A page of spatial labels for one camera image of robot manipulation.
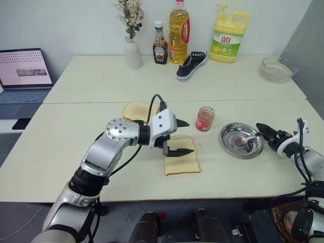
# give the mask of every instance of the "green label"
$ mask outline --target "green label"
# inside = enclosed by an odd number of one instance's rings
[[[242,37],[242,34],[227,34],[215,31],[211,52],[218,55],[235,57]]]

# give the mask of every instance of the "flower vase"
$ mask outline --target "flower vase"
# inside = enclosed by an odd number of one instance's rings
[[[127,65],[131,69],[138,69],[142,66],[140,48],[133,39],[130,39],[129,36],[126,36],[125,40],[126,43],[124,45],[124,51]]]

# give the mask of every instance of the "stainless steel plate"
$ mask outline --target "stainless steel plate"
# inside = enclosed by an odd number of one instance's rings
[[[243,123],[229,123],[225,125],[220,133],[220,138],[225,149],[231,154],[240,158],[253,158],[261,153],[263,142],[260,137],[251,139],[246,145],[239,146],[235,144],[235,139],[239,137],[247,138],[256,134],[252,127]]]

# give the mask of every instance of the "black sneaker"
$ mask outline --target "black sneaker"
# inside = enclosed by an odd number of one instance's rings
[[[177,71],[177,79],[179,81],[187,81],[190,79],[193,72],[203,66],[207,61],[207,51],[206,50],[196,50],[190,53],[187,60],[179,66]]]

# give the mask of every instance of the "spoon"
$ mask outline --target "spoon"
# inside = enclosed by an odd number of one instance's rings
[[[238,146],[246,145],[249,140],[254,139],[254,138],[258,137],[258,136],[260,136],[260,133],[252,134],[252,135],[248,136],[247,138],[238,137],[238,138],[235,139],[235,144],[238,145]]]

